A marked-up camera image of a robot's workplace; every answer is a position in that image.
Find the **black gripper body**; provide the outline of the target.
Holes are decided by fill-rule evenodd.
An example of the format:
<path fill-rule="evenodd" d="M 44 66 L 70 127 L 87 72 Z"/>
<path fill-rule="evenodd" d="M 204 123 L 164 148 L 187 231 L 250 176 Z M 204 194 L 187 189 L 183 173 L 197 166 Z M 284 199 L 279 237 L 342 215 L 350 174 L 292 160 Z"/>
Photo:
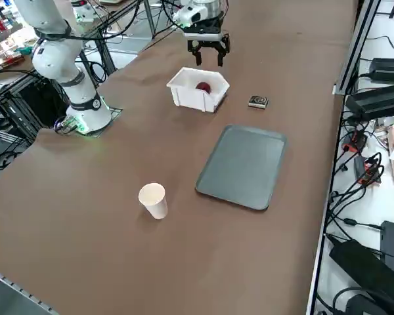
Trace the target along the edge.
<path fill-rule="evenodd" d="M 222 30 L 224 12 L 207 20 L 202 20 L 183 28 L 183 35 L 191 41 L 220 41 L 225 35 Z"/>

